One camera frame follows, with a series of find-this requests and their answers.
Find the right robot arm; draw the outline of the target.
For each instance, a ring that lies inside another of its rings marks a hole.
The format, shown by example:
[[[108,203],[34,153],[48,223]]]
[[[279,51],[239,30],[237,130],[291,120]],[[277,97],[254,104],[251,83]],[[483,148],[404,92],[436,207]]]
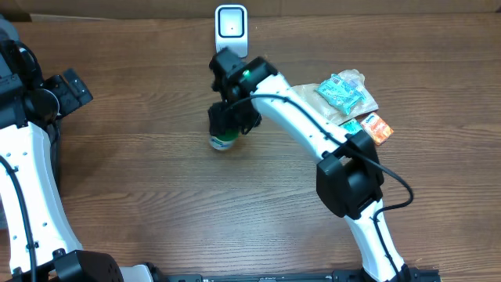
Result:
[[[208,109],[210,143],[227,150],[269,118],[313,157],[316,193],[350,226],[362,255],[365,281],[407,281],[409,269],[387,228],[381,186],[383,167],[371,137],[335,125],[303,101],[285,77],[264,58],[243,62],[224,48],[209,63],[212,88],[221,101]]]

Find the beige paper pouch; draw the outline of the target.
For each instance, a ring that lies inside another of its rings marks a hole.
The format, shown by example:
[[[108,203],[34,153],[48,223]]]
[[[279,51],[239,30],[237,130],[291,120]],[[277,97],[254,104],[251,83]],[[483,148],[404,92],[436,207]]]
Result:
[[[365,87],[365,76],[356,69],[331,74],[319,84],[292,89],[314,110],[336,125],[377,110],[378,104]]]

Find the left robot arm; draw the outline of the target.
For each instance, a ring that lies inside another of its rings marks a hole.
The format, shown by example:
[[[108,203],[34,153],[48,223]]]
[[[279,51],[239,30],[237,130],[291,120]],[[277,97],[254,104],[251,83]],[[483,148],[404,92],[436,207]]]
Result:
[[[14,281],[156,281],[149,264],[86,251],[63,210],[52,150],[59,121],[92,101],[72,69],[43,78],[22,42],[1,41],[1,201]]]

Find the orange tissue pack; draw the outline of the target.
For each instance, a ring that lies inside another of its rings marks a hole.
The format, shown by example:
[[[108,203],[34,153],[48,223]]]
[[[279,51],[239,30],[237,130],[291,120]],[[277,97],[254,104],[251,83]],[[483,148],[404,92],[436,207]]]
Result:
[[[386,142],[394,133],[388,123],[375,112],[365,117],[360,125],[378,146]]]

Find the green lid jar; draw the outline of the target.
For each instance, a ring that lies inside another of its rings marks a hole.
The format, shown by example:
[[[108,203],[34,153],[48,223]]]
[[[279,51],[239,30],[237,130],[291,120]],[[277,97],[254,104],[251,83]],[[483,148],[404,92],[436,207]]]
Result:
[[[209,138],[210,145],[216,150],[228,150],[239,137],[237,129],[229,129],[224,134],[211,136]]]

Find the teal packet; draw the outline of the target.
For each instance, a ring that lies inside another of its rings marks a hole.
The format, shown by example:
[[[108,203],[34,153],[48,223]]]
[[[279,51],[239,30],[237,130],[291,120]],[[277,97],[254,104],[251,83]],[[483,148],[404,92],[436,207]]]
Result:
[[[345,81],[338,74],[332,74],[315,91],[344,115],[349,115],[353,107],[366,100],[356,84]]]

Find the teal tissue pack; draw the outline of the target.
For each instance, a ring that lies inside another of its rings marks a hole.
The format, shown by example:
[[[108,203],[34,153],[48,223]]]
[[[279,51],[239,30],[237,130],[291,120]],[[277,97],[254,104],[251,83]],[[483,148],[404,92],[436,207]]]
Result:
[[[341,125],[341,127],[344,128],[348,132],[348,134],[352,136],[363,130],[362,126],[355,118],[346,121]]]

